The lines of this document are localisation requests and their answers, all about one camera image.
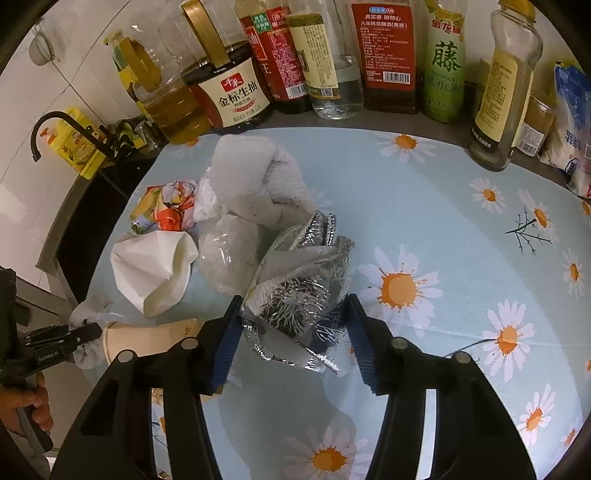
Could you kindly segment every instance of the bottle label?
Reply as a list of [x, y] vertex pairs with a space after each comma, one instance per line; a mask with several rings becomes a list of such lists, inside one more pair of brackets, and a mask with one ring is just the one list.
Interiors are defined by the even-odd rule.
[[288, 8], [277, 7], [240, 19], [271, 94], [277, 100], [308, 95], [294, 41], [285, 21], [289, 13]]
[[519, 144], [519, 139], [521, 138], [521, 130], [525, 125], [525, 116], [527, 115], [527, 109], [530, 106], [530, 96], [531, 96], [531, 88], [534, 86], [534, 73], [530, 74], [530, 86], [527, 89], [527, 96], [525, 97], [525, 103], [523, 106], [523, 111], [521, 112], [521, 119], [519, 120], [519, 127], [517, 128], [517, 132], [515, 133], [515, 138], [513, 139], [513, 144], [511, 147], [516, 147]]
[[544, 134], [531, 128], [528, 124], [523, 124], [521, 136], [517, 148], [530, 157], [535, 157], [544, 141]]
[[335, 61], [322, 15], [290, 15], [286, 20], [310, 96], [323, 100], [340, 99]]
[[428, 28], [424, 105], [439, 121], [454, 120], [464, 101], [464, 21], [461, 14], [434, 9]]
[[489, 153], [499, 147], [517, 81], [517, 62], [506, 51], [495, 50], [482, 105], [472, 128], [472, 137]]
[[368, 88], [413, 92], [417, 83], [413, 11], [406, 5], [352, 4]]
[[231, 127], [242, 123], [270, 104], [256, 78], [252, 58], [212, 79], [199, 83], [197, 87], [207, 94], [219, 113], [221, 125], [216, 125], [208, 115], [215, 127]]

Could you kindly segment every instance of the daisy flower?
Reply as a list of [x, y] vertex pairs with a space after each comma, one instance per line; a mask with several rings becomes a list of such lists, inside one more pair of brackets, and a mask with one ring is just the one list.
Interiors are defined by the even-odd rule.
[[570, 424], [569, 429], [567, 431], [568, 433], [564, 437], [561, 437], [560, 443], [562, 443], [562, 445], [564, 447], [569, 448], [572, 445], [574, 438], [581, 431], [582, 426], [583, 426], [583, 417], [581, 415], [579, 415], [575, 419], [575, 421]]
[[353, 442], [349, 429], [345, 428], [334, 437], [333, 430], [328, 427], [322, 441], [314, 427], [308, 427], [309, 446], [293, 437], [286, 437], [289, 443], [301, 455], [285, 457], [293, 464], [284, 468], [283, 474], [288, 479], [306, 480], [363, 480], [368, 466], [360, 465], [369, 462], [372, 453], [358, 453], [368, 441], [361, 439]]
[[583, 215], [585, 222], [588, 225], [591, 225], [591, 205], [589, 205], [585, 200], [581, 201], [581, 208], [583, 209]]
[[488, 311], [488, 319], [495, 327], [494, 332], [486, 330], [482, 336], [494, 339], [495, 342], [484, 343], [482, 348], [489, 352], [485, 364], [491, 365], [491, 376], [494, 377], [504, 365], [503, 379], [507, 383], [513, 377], [513, 361], [519, 370], [523, 369], [525, 354], [530, 352], [530, 346], [523, 340], [534, 336], [534, 326], [531, 323], [520, 327], [525, 315], [525, 304], [515, 302], [509, 305], [509, 300], [498, 304], [499, 315], [493, 310]]
[[419, 163], [425, 163], [425, 155], [434, 157], [435, 145], [425, 138], [413, 138], [405, 134], [388, 134], [375, 132], [375, 136], [385, 141], [378, 141], [382, 146], [380, 153], [383, 157], [395, 155], [399, 163], [408, 163], [409, 158], [414, 158]]
[[472, 195], [475, 202], [482, 202], [482, 207], [491, 213], [503, 213], [505, 198], [496, 185], [491, 186], [490, 180], [476, 179], [470, 184], [470, 187], [478, 192]]
[[571, 249], [569, 249], [568, 253], [563, 252], [563, 255], [566, 259], [566, 263], [562, 265], [566, 269], [563, 275], [564, 283], [569, 285], [569, 295], [574, 292], [574, 298], [578, 300], [579, 297], [584, 296], [585, 289], [583, 284], [585, 276], [581, 272], [582, 267], [579, 263], [579, 256]]
[[552, 417], [548, 415], [554, 408], [554, 395], [556, 392], [550, 394], [550, 384], [546, 385], [544, 394], [540, 400], [540, 394], [534, 394], [534, 401], [528, 402], [525, 406], [525, 411], [519, 419], [523, 422], [517, 425], [517, 430], [521, 433], [523, 443], [526, 447], [535, 445], [538, 439], [538, 428], [545, 429]]
[[439, 274], [431, 272], [417, 274], [418, 260], [400, 246], [398, 265], [392, 265], [386, 254], [378, 247], [374, 249], [377, 265], [361, 265], [359, 271], [372, 283], [359, 293], [359, 298], [368, 304], [368, 315], [392, 323], [397, 335], [408, 313], [414, 329], [422, 337], [434, 316], [433, 304], [428, 299], [443, 295], [437, 288]]
[[324, 190], [319, 190], [316, 187], [310, 189], [310, 196], [320, 210], [324, 210], [334, 204], [332, 200], [326, 198], [326, 192]]
[[525, 207], [534, 214], [535, 219], [537, 220], [534, 224], [535, 227], [538, 230], [544, 232], [547, 238], [552, 240], [552, 243], [559, 243], [560, 239], [556, 234], [556, 226], [555, 223], [550, 219], [550, 214], [548, 213], [547, 207], [543, 203], [536, 203], [534, 198], [527, 190], [519, 190], [517, 195]]

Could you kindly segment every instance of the black faucet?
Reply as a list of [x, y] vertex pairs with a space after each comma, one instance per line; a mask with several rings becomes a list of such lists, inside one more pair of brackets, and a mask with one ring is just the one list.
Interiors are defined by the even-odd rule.
[[76, 120], [74, 120], [70, 115], [64, 112], [49, 112], [43, 115], [39, 120], [37, 120], [37, 123], [33, 127], [33, 131], [31, 133], [31, 152], [33, 153], [34, 161], [39, 161], [39, 159], [41, 158], [41, 153], [37, 148], [37, 133], [39, 132], [39, 129], [41, 128], [42, 124], [50, 118], [60, 118], [63, 121], [67, 122], [80, 135], [82, 135], [85, 139], [91, 142], [99, 152], [101, 152], [105, 157], [107, 157], [108, 160], [112, 161], [115, 159], [113, 151], [106, 144], [100, 142], [95, 137], [93, 137], [88, 130], [85, 130], [84, 127], [80, 125]]

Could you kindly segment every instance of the crumpled paper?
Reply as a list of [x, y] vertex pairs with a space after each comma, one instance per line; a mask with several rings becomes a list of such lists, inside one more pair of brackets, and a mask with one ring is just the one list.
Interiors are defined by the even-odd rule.
[[111, 265], [119, 291], [149, 319], [181, 301], [197, 255], [187, 232], [157, 230], [116, 243]]
[[181, 232], [194, 227], [193, 211], [198, 185], [194, 180], [177, 180], [148, 187], [130, 215], [133, 232], [138, 235], [155, 229]]

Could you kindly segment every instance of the clear glass bottle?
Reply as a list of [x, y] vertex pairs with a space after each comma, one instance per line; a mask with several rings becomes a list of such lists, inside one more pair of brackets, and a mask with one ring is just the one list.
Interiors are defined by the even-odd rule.
[[283, 0], [312, 107], [326, 120], [363, 108], [359, 61], [344, 0]]
[[499, 4], [491, 16], [495, 54], [469, 147], [474, 161], [492, 171], [504, 170], [511, 161], [543, 49], [534, 6], [528, 0]]

